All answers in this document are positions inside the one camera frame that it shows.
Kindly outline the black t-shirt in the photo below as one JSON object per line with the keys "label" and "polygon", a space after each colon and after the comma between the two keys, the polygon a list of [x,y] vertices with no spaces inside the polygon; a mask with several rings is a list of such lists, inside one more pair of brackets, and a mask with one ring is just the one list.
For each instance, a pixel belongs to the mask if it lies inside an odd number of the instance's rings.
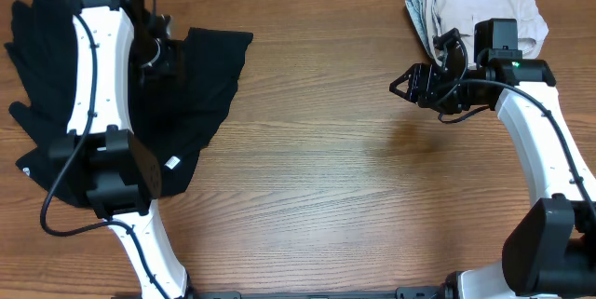
{"label": "black t-shirt", "polygon": [[159,163],[163,197],[189,186],[200,151],[228,116],[252,39],[191,28],[182,41],[182,75],[129,82],[132,128]]}

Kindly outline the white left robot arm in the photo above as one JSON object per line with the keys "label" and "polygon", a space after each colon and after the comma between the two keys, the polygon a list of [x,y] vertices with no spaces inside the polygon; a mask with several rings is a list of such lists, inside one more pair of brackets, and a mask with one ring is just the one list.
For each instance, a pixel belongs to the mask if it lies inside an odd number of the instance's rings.
{"label": "white left robot arm", "polygon": [[169,38],[168,19],[145,15],[144,0],[65,1],[77,35],[75,96],[65,134],[48,151],[61,170],[47,195],[67,183],[93,209],[93,226],[119,238],[143,298],[190,298],[158,208],[162,171],[181,160],[160,164],[129,117],[130,76],[180,75],[179,44]]}

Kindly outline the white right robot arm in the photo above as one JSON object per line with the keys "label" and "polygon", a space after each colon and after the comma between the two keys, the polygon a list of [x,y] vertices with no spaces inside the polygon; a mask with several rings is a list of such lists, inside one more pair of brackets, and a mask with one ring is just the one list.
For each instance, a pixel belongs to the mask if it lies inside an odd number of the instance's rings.
{"label": "white right robot arm", "polygon": [[493,59],[462,74],[417,63],[389,86],[441,114],[491,109],[506,127],[528,185],[531,209],[498,262],[457,273],[445,298],[577,298],[595,293],[595,177],[559,105],[544,61]]}

